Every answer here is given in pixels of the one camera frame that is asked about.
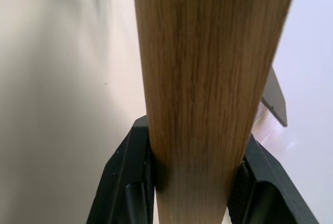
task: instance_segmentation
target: wooden board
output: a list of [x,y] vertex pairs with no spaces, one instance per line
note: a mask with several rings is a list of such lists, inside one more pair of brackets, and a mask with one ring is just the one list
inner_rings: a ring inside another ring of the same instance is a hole
[[161,224],[218,223],[291,0],[135,0]]

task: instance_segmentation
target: wood grain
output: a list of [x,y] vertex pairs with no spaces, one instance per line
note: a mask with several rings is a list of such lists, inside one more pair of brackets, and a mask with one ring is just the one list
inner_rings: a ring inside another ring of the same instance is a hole
[[218,223],[291,0],[135,0],[161,224]]

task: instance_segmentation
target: metal blade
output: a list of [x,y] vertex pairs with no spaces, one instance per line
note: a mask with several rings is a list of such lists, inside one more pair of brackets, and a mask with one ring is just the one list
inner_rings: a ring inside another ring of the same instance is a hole
[[261,101],[284,127],[288,125],[285,97],[273,67],[271,67],[268,74]]

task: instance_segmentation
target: white surface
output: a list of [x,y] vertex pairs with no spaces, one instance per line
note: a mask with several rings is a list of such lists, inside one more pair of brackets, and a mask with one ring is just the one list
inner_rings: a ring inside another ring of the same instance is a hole
[[[98,1],[0,0],[0,223],[85,223],[145,114],[133,0]],[[256,130],[320,223],[332,222],[332,19],[331,0],[294,0],[274,63],[289,127],[263,117]]]

